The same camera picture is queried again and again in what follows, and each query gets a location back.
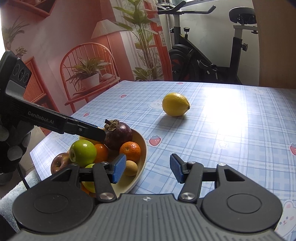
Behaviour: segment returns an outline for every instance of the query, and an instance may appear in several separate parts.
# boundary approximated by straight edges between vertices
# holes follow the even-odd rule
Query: bike handlebar
[[[195,11],[195,10],[180,10],[181,7],[183,7],[186,4],[186,1],[180,2],[178,5],[176,5],[172,9],[167,9],[166,7],[172,7],[171,5],[164,5],[164,6],[158,6],[158,8],[161,8],[163,10],[157,11],[157,13],[160,14],[172,14],[172,15],[181,15],[185,13],[195,13],[195,14],[209,14],[212,11],[215,10],[216,6],[213,5],[208,11]]]

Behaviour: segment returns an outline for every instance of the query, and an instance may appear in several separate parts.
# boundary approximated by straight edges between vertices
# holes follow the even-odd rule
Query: bike seat
[[[229,19],[234,23],[255,24],[255,10],[250,7],[235,7],[229,11]]]

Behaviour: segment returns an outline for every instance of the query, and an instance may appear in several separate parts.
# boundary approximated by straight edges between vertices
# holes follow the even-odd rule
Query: red chair
[[[110,63],[105,66],[105,70],[101,71],[101,76],[104,74],[111,74],[112,78],[107,79],[90,89],[81,89],[79,83],[75,83],[71,80],[71,76],[75,74],[73,66],[81,64],[79,59],[89,60],[94,57],[99,57],[101,60],[104,60],[104,62]],[[90,101],[89,97],[100,95],[120,81],[113,55],[106,46],[98,43],[85,43],[71,49],[61,62],[60,73],[68,98],[65,105],[70,105],[73,113],[76,112],[74,106],[75,102],[85,99],[88,103]]]

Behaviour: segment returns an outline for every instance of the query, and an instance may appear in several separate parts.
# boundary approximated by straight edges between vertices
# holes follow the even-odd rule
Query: exercise bike
[[[253,34],[258,34],[256,26],[245,26],[245,24],[255,24],[255,11],[248,7],[235,7],[229,11],[229,19],[234,23],[234,37],[232,42],[231,60],[229,67],[220,67],[213,64],[196,46],[188,40],[190,28],[183,28],[185,35],[181,34],[180,15],[182,14],[210,14],[215,10],[213,5],[208,11],[181,10],[186,4],[185,1],[178,5],[167,2],[157,3],[157,13],[159,15],[173,15],[174,28],[170,32],[174,34],[174,45],[169,50],[172,64],[173,81],[207,82],[207,83],[227,83],[241,84],[237,71],[241,50],[247,51],[248,45],[242,44],[242,31],[252,30]]]

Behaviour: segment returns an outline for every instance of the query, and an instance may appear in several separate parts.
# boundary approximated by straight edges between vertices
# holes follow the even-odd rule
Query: floor
[[[35,127],[31,132],[30,144],[27,152],[20,161],[21,170],[24,176],[28,175],[35,169],[33,161],[30,156],[30,151],[45,137],[44,133],[39,127]],[[4,197],[10,190],[12,190],[21,181],[17,170],[14,171],[11,181],[6,185],[0,185],[0,198]]]

